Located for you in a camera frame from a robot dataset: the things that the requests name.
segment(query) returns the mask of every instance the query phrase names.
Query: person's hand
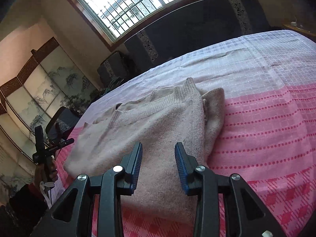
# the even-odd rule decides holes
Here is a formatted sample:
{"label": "person's hand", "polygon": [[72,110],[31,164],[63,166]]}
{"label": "person's hand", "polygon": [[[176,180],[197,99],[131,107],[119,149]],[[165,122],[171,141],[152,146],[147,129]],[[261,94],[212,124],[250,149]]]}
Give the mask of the person's hand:
{"label": "person's hand", "polygon": [[[49,177],[52,179],[53,182],[56,182],[58,180],[58,175],[55,160],[52,161],[52,166],[50,170],[52,173],[49,175]],[[44,164],[37,165],[35,168],[33,184],[38,190],[40,190],[40,182],[43,180],[42,174],[45,174]]]}

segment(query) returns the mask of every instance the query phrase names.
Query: brown wooden trim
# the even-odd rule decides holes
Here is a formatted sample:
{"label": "brown wooden trim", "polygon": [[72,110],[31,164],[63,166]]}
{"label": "brown wooden trim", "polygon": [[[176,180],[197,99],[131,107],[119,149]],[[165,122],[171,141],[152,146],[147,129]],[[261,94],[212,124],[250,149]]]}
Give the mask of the brown wooden trim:
{"label": "brown wooden trim", "polygon": [[22,87],[22,84],[18,80],[18,78],[15,77],[9,80],[8,82],[6,82],[5,84],[3,84],[2,86],[0,86],[0,90],[2,94],[4,95],[4,97],[7,98],[10,94],[12,94],[14,91],[19,89],[20,87]]}
{"label": "brown wooden trim", "polygon": [[59,43],[56,41],[55,37],[49,39],[45,44],[42,45],[37,51],[33,51],[33,57],[40,64],[43,59],[45,59],[53,50],[59,46]]}
{"label": "brown wooden trim", "polygon": [[4,108],[5,104],[0,104],[0,115],[7,113],[7,110]]}
{"label": "brown wooden trim", "polygon": [[149,18],[145,19],[144,21],[140,22],[134,28],[129,30],[126,34],[124,34],[120,39],[116,42],[112,42],[107,35],[103,32],[103,30],[97,25],[97,23],[93,20],[93,18],[85,11],[85,9],[78,3],[76,0],[67,0],[72,7],[80,14],[83,20],[90,26],[93,32],[99,37],[99,39],[105,44],[105,46],[113,52],[119,45],[124,43],[127,39],[141,31],[143,28],[147,27],[149,24],[153,23],[154,21],[160,19],[161,17],[167,15],[168,13],[175,11],[183,6],[189,5],[191,3],[200,1],[200,0],[181,0],[178,1],[168,7],[165,7],[155,14],[150,16]]}
{"label": "brown wooden trim", "polygon": [[39,65],[39,63],[36,61],[34,56],[32,56],[27,63],[23,66],[21,71],[18,73],[17,78],[23,85],[25,81],[28,79],[28,77],[31,75],[31,73],[36,69],[36,67]]}
{"label": "brown wooden trim", "polygon": [[1,104],[4,107],[5,111],[7,111],[7,105],[5,105],[5,98],[2,94],[2,92],[0,92],[0,101],[1,101]]}

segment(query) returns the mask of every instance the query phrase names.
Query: metal screw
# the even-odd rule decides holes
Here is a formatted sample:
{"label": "metal screw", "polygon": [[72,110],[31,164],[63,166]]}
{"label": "metal screw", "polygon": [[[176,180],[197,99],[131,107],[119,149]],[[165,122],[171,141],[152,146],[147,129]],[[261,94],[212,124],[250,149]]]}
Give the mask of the metal screw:
{"label": "metal screw", "polygon": [[79,181],[84,181],[84,180],[86,180],[86,178],[87,178],[87,176],[85,174],[78,175],[78,177],[77,177],[77,179]]}
{"label": "metal screw", "polygon": [[262,234],[262,237],[273,237],[273,234],[272,234],[270,231],[265,231],[265,232]]}
{"label": "metal screw", "polygon": [[113,168],[113,171],[114,172],[121,172],[123,170],[123,167],[122,166],[115,166],[114,168]]}
{"label": "metal screw", "polygon": [[238,181],[240,179],[240,175],[232,174],[232,179],[235,180],[235,181]]}
{"label": "metal screw", "polygon": [[195,169],[199,172],[203,172],[205,170],[205,166],[198,165]]}

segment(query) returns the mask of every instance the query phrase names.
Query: bedspread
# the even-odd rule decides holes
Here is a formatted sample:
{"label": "bedspread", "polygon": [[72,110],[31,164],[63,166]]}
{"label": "bedspread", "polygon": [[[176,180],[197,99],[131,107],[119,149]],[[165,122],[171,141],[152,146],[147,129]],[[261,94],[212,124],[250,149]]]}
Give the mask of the bedspread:
{"label": "bedspread", "polygon": [[[287,236],[297,236],[316,208],[316,44],[300,34],[243,36],[166,62],[93,103],[69,138],[76,140],[84,122],[93,122],[110,106],[180,85],[187,77],[198,88],[225,90],[225,123],[208,159],[210,169],[240,174]],[[72,146],[56,160],[56,198],[72,182],[63,170]],[[128,208],[122,213],[126,237],[192,236],[191,226]],[[224,236],[222,202],[220,217]]]}

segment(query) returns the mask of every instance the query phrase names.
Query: beige sweater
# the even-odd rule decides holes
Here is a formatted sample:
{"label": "beige sweater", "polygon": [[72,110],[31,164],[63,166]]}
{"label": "beige sweater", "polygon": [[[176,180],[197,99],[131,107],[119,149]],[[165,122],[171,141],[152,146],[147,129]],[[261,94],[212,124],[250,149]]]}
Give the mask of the beige sweater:
{"label": "beige sweater", "polygon": [[131,197],[122,196],[122,203],[144,213],[193,223],[196,197],[187,197],[181,190],[174,146],[182,142],[187,154],[207,166],[223,122],[224,90],[201,95],[188,78],[182,86],[117,104],[93,124],[86,123],[64,168],[73,177],[100,175],[118,165],[135,141],[140,141],[143,160],[137,189]]}

